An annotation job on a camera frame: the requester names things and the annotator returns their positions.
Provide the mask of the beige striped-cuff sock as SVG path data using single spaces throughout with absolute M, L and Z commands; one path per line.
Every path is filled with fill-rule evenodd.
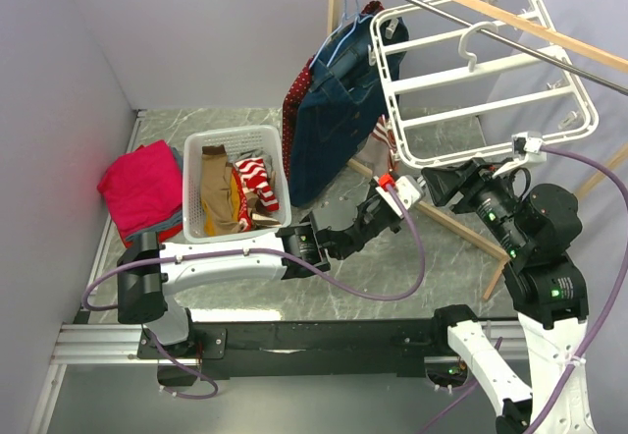
M 391 121 L 382 115 L 356 155 L 374 176 L 381 177 L 398 167 L 398 153 Z

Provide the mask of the white plastic clip hanger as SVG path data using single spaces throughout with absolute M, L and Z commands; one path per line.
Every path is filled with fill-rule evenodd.
M 428 0 L 426 2 L 435 5 L 438 7 L 437 10 L 440 9 L 440 11 L 443 11 L 441 6 L 446 3 L 445 0 Z M 512 152 L 511 142 L 489 144 L 433 157 L 421 157 L 415 154 L 411 150 L 410 145 L 414 134 L 419 129 L 430 125 L 447 123 L 467 117 L 479 117 L 505 109 L 526 107 L 555 98 L 567 98 L 574 103 L 575 108 L 559 122 L 557 132 L 540 133 L 545 144 L 553 145 L 581 140 L 590 136 L 597 129 L 600 121 L 599 113 L 582 83 L 583 78 L 576 77 L 561 69 L 558 82 L 550 84 L 539 91 L 525 95 L 510 96 L 503 100 L 460 107 L 423 117 L 402 119 L 397 100 L 403 94 L 482 80 L 490 76 L 507 74 L 511 71 L 528 68 L 536 63 L 547 64 L 516 49 L 514 49 L 513 54 L 508 56 L 485 62 L 479 61 L 477 54 L 469 50 L 469 41 L 478 33 L 485 34 L 486 31 L 493 31 L 497 34 L 499 28 L 504 25 L 503 22 L 497 20 L 481 21 L 475 24 L 469 23 L 471 27 L 462 26 L 458 30 L 394 42 L 392 40 L 392 32 L 398 26 L 400 18 L 418 10 L 423 9 L 410 3 L 386 9 L 375 15 L 370 24 L 371 44 L 369 47 L 369 61 L 378 69 L 383 93 L 387 100 L 388 115 L 395 136 L 398 159 L 406 166 L 415 170 L 422 170 L 427 167 L 459 164 L 473 158 L 491 158 L 508 154 Z M 462 59 L 463 66 L 405 80 L 396 81 L 393 79 L 392 65 L 389 61 L 391 56 L 405 54 L 413 49 L 426 48 L 448 40 L 457 42 L 457 54 Z M 556 58 L 567 65 L 573 65 L 567 51 L 552 43 L 548 42 L 542 48 L 533 49 L 540 50 L 541 53 L 548 57 Z

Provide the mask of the tan stocking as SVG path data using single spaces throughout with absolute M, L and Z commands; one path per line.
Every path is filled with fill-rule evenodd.
M 200 199 L 206 235 L 220 237 L 243 232 L 246 221 L 239 213 L 238 181 L 225 147 L 203 146 L 201 161 Z

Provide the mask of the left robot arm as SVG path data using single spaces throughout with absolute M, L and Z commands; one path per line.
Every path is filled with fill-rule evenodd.
M 296 225 L 240 241 L 163 244 L 156 233 L 143 233 L 118 261 L 117 318 L 145 325 L 172 356 L 186 356 L 195 348 L 196 334 L 176 294 L 214 283 L 327 272 L 332 261 L 362 250 L 383 230 L 398 231 L 408 204 L 374 188 L 358 205 L 336 202 L 310 211 Z

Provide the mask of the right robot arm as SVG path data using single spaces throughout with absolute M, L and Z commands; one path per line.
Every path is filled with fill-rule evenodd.
M 431 199 L 455 214 L 474 213 L 508 260 L 502 274 L 524 332 L 531 381 L 525 383 L 482 333 L 469 308 L 436 311 L 431 343 L 457 353 L 490 400 L 498 433 L 593 433 L 585 360 L 576 353 L 587 333 L 585 279 L 567 253 L 582 231 L 578 200 L 552 184 L 515 193 L 511 169 L 471 159 L 422 172 Z

